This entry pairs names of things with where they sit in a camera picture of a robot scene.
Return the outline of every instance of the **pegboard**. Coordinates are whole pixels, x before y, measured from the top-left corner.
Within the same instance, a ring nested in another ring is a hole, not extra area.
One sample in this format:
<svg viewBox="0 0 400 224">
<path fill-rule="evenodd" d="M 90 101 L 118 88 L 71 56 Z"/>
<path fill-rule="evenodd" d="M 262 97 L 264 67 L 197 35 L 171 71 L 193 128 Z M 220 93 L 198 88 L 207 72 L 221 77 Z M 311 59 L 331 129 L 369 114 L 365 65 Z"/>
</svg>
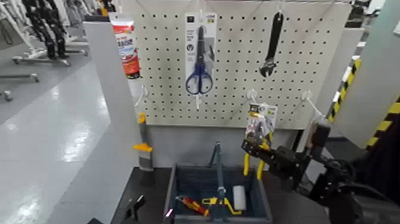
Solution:
<svg viewBox="0 0 400 224">
<path fill-rule="evenodd" d="M 206 1 L 218 14 L 213 89 L 196 109 L 185 90 L 185 13 L 196 1 L 124 1 L 135 19 L 141 75 L 149 95 L 140 110 L 150 125 L 245 127 L 249 90 L 256 100 L 279 107 L 277 128 L 305 129 L 313 109 L 300 97 L 311 90 L 316 101 L 351 6 L 346 2 L 286 2 L 276 52 L 277 67 L 262 77 L 276 1 Z"/>
</svg>

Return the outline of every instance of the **black robotic arm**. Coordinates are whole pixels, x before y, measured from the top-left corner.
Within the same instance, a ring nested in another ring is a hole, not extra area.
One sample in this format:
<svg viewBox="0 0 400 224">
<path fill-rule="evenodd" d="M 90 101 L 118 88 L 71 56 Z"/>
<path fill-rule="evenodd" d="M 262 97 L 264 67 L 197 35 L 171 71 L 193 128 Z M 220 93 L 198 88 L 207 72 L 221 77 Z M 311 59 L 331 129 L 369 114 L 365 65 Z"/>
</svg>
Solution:
<svg viewBox="0 0 400 224">
<path fill-rule="evenodd" d="M 314 123 L 311 130 L 300 153 L 285 147 L 267 151 L 247 139 L 242 149 L 269 164 L 269 172 L 280 178 L 283 189 L 327 207 L 332 224 L 400 223 L 400 208 L 375 189 L 356 183 L 351 163 L 321 154 L 330 127 Z M 310 186 L 302 180 L 311 160 L 321 163 L 326 171 Z"/>
</svg>

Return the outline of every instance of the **scissors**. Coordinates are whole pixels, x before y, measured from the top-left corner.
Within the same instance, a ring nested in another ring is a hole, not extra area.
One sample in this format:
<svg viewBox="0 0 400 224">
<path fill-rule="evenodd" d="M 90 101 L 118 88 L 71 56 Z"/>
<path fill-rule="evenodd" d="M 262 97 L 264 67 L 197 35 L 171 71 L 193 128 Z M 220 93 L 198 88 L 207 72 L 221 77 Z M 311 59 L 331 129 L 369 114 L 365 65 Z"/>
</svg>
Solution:
<svg viewBox="0 0 400 224">
<path fill-rule="evenodd" d="M 205 70 L 204 28 L 199 28 L 195 71 L 186 80 L 186 90 L 193 95 L 206 94 L 213 86 L 213 79 Z"/>
</svg>

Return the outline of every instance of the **yellow black striped tape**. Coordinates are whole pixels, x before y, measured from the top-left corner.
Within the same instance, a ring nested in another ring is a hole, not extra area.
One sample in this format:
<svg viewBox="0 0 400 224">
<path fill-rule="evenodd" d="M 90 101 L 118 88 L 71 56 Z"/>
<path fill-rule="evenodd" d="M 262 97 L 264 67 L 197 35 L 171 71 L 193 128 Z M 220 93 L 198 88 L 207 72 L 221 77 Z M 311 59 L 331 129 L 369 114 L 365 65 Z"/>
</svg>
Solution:
<svg viewBox="0 0 400 224">
<path fill-rule="evenodd" d="M 400 96 L 396 102 L 390 107 L 385 119 L 380 122 L 374 136 L 368 141 L 367 150 L 372 149 L 378 142 L 379 139 L 390 129 L 391 124 L 400 118 Z"/>
<path fill-rule="evenodd" d="M 353 83 L 354 77 L 355 77 L 360 65 L 361 65 L 361 60 L 360 59 L 355 60 L 353 63 L 353 66 L 351 68 L 351 72 L 350 72 L 349 76 L 347 77 L 347 79 L 345 81 L 342 81 L 342 83 L 340 84 L 340 87 L 338 90 L 339 97 L 337 98 L 337 101 L 332 102 L 332 105 L 329 108 L 328 120 L 330 123 L 332 123 L 334 121 L 335 115 L 337 115 L 337 113 L 340 109 L 340 105 L 343 102 L 343 100 L 345 99 L 349 87 Z"/>
</svg>

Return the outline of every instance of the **black table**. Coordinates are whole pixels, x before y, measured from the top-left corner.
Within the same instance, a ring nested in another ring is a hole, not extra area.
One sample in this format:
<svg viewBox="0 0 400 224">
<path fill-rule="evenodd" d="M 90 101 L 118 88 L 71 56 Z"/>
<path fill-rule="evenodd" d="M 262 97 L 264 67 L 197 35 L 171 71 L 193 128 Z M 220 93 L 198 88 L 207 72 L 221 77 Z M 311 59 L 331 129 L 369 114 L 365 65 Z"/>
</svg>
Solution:
<svg viewBox="0 0 400 224">
<path fill-rule="evenodd" d="M 170 168 L 155 169 L 153 173 L 155 183 L 149 185 L 148 182 L 151 179 L 148 176 L 149 173 L 134 168 L 111 223 L 120 224 L 129 200 L 135 200 L 143 194 L 146 198 L 146 204 L 138 212 L 140 223 L 160 224 L 163 220 L 170 172 Z M 270 203 L 273 223 L 330 223 L 322 206 L 295 192 L 282 191 L 279 179 L 269 172 L 264 172 L 262 181 Z"/>
</svg>

